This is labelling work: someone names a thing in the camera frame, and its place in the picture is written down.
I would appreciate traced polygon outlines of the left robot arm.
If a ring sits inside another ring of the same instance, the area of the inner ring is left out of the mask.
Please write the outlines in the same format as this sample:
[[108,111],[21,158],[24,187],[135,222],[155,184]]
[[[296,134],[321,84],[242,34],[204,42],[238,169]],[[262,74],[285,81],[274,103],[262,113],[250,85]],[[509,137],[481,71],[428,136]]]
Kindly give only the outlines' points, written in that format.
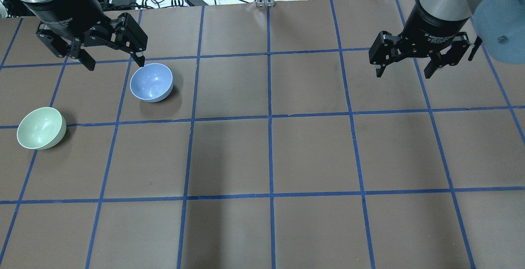
[[93,71],[85,47],[106,46],[128,53],[139,67],[148,37],[130,13],[110,19],[97,0],[20,0],[41,22],[36,36],[58,58],[69,57]]

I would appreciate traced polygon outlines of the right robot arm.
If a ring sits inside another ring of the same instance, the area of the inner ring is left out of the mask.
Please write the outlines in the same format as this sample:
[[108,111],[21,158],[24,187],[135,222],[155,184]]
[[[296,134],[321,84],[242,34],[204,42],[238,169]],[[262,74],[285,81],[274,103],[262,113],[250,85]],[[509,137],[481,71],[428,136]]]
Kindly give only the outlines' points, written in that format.
[[483,43],[496,60],[524,64],[524,0],[415,0],[401,33],[382,31],[369,50],[369,62],[382,77],[386,67],[406,58],[429,58],[425,78],[457,65],[470,45],[462,28],[470,18],[477,35],[469,60]]

